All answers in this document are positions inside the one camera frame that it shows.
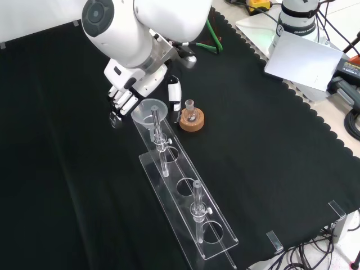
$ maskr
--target black cloth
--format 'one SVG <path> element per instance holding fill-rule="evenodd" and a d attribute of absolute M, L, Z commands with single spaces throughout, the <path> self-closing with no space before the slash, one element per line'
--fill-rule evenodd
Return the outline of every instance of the black cloth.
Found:
<path fill-rule="evenodd" d="M 288 248 L 338 219 L 331 200 L 347 213 L 359 208 L 360 162 L 294 91 L 263 73 L 265 62 L 223 16 L 214 25 L 222 54 L 195 48 L 194 69 L 172 70 L 205 126 L 173 128 L 239 239 L 230 254 L 245 269 L 275 252 L 267 232 Z M 204 29 L 198 40 L 207 37 Z M 73 24 L 0 51 L 9 254 L 1 263 L 13 264 L 4 269 L 188 267 L 139 162 L 140 135 L 131 121 L 120 130 L 108 121 L 108 60 Z M 152 97 L 166 101 L 166 86 Z"/>

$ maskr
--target acrylic stand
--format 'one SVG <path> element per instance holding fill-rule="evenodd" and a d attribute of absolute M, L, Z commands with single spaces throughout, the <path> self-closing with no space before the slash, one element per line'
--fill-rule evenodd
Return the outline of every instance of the acrylic stand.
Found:
<path fill-rule="evenodd" d="M 161 101 L 144 100 L 132 113 L 148 149 L 140 162 L 191 269 L 236 269 L 227 250 L 238 239 L 166 121 L 165 110 Z"/>

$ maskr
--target rack hole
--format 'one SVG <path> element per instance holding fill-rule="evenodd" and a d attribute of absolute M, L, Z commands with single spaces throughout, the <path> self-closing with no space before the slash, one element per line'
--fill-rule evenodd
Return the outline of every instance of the rack hole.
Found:
<path fill-rule="evenodd" d="M 182 196 L 192 196 L 192 184 L 194 179 L 192 178 L 182 178 L 176 184 L 176 189 Z"/>
<path fill-rule="evenodd" d="M 165 157 L 167 163 L 174 162 L 179 157 L 179 151 L 175 147 L 168 146 L 167 150 L 165 151 Z"/>
<path fill-rule="evenodd" d="M 205 242 L 215 244 L 223 238 L 224 231 L 218 222 L 210 220 L 205 222 L 201 227 L 204 232 Z"/>

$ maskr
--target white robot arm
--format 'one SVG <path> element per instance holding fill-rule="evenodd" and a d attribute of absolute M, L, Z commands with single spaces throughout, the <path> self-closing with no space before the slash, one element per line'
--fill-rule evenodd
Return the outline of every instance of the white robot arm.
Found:
<path fill-rule="evenodd" d="M 211 5 L 212 0 L 86 2 L 83 28 L 94 45 L 111 58 L 105 75 L 113 85 L 109 97 L 118 118 L 131 113 L 156 89 L 167 72 L 167 61 L 181 60 L 162 35 L 173 41 L 193 41 L 202 31 Z M 186 60 L 187 67 L 196 62 L 194 56 Z"/>
<path fill-rule="evenodd" d="M 283 0 L 276 26 L 276 35 L 269 51 L 272 52 L 275 48 L 283 31 L 311 41 L 316 42 L 319 39 L 321 43 L 326 43 L 326 39 L 320 39 L 316 31 L 316 13 L 319 9 L 320 0 Z"/>

